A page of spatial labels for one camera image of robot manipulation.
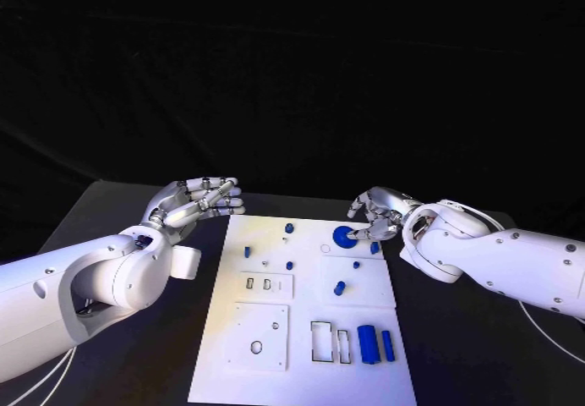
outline small blue piece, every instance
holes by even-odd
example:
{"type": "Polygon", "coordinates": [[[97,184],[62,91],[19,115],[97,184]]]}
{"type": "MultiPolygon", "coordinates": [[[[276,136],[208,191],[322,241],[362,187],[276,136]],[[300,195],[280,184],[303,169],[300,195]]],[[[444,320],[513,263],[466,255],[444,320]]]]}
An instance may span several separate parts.
{"type": "Polygon", "coordinates": [[[353,248],[358,244],[358,239],[348,238],[348,233],[352,231],[353,228],[348,226],[339,226],[336,230],[333,230],[333,240],[342,248],[353,248]]]}
{"type": "Polygon", "coordinates": [[[369,252],[372,252],[372,255],[381,250],[381,244],[379,243],[372,243],[369,246],[369,252]]]}
{"type": "Polygon", "coordinates": [[[333,293],[337,295],[337,296],[342,296],[342,293],[345,292],[345,281],[339,281],[337,282],[337,286],[336,286],[336,289],[333,289],[333,293]]]}
{"type": "Polygon", "coordinates": [[[362,362],[371,365],[378,364],[382,360],[375,327],[359,326],[358,337],[361,338],[362,362]]]}
{"type": "Polygon", "coordinates": [[[386,352],[386,359],[392,362],[397,358],[394,357],[391,332],[388,330],[382,331],[382,340],[384,340],[384,351],[386,352]]]}

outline robotic hand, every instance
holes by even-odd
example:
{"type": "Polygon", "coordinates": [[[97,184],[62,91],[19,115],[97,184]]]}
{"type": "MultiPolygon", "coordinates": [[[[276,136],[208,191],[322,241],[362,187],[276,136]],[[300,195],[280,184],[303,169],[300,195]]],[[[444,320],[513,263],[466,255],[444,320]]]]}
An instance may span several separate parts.
{"type": "Polygon", "coordinates": [[[558,313],[585,317],[585,244],[505,230],[482,211],[451,200],[424,204],[375,187],[352,203],[365,206],[371,227],[349,239],[391,239],[402,232],[401,258],[427,275],[453,283],[466,272],[489,290],[558,313]]]}
{"type": "Polygon", "coordinates": [[[139,226],[0,266],[0,382],[149,307],[169,276],[195,279],[202,253],[176,244],[198,220],[245,212],[237,184],[235,178],[173,182],[139,226]],[[81,311],[74,293],[93,302],[81,311]]]}

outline blue disc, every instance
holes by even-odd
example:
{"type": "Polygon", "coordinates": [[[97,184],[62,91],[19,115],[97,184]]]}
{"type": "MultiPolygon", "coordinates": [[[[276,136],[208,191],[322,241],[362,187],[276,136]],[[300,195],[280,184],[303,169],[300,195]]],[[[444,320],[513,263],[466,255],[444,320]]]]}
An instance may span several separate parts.
{"type": "Polygon", "coordinates": [[[352,227],[339,226],[333,231],[333,240],[342,248],[353,248],[358,245],[358,239],[349,239],[348,233],[353,231],[352,227]]]}

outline table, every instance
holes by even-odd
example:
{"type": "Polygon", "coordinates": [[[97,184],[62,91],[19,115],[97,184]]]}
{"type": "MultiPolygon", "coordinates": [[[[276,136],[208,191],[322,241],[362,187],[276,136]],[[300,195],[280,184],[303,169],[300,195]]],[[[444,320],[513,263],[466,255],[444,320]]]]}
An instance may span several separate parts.
{"type": "MultiPolygon", "coordinates": [[[[42,252],[118,233],[137,224],[159,188],[94,183],[42,252]]],[[[273,217],[345,221],[350,205],[345,200],[277,195],[244,194],[242,198],[250,215],[273,217]]],[[[495,216],[505,226],[512,226],[506,215],[495,216]]],[[[154,305],[80,346],[49,404],[191,404],[186,397],[227,224],[228,217],[199,223],[182,243],[202,250],[198,278],[172,278],[154,305]]],[[[536,331],[518,302],[486,291],[466,276],[454,284],[427,277],[399,258],[401,247],[399,239],[384,243],[418,404],[582,404],[585,365],[536,331]]],[[[578,321],[528,308],[549,335],[585,358],[585,334],[578,321]]],[[[0,405],[31,388],[55,363],[0,384],[0,405]]],[[[58,376],[22,405],[41,403],[58,376]]]]}

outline peg board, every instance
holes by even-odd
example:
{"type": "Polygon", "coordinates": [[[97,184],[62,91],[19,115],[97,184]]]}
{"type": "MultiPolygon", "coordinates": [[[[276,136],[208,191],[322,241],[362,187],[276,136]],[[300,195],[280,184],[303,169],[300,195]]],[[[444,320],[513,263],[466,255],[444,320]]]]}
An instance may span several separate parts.
{"type": "MultiPolygon", "coordinates": [[[[356,261],[379,260],[376,269],[382,266],[388,270],[382,251],[372,255],[368,241],[361,241],[348,250],[336,246],[332,235],[339,226],[365,228],[368,224],[280,217],[231,217],[189,402],[274,406],[415,405],[395,308],[332,304],[323,297],[322,264],[329,262],[323,261],[325,257],[342,256],[356,261]],[[284,232],[288,222],[296,227],[291,234],[284,232]],[[251,248],[250,258],[244,256],[247,246],[251,248]],[[288,261],[294,264],[290,271],[288,261]],[[228,363],[229,354],[234,353],[227,346],[232,341],[229,331],[234,330],[234,303],[241,302],[237,300],[241,272],[294,276],[293,299],[247,300],[250,303],[288,306],[288,358],[283,371],[238,370],[228,363]],[[312,321],[329,321],[333,325],[333,363],[312,360],[312,321]],[[365,324],[376,327],[382,355],[382,363],[376,365],[366,365],[361,361],[358,327],[365,324]],[[337,329],[349,332],[349,365],[339,362],[337,329]],[[391,331],[397,354],[394,362],[385,360],[382,330],[391,331]]],[[[388,294],[394,300],[391,276],[386,277],[388,294]]]]}

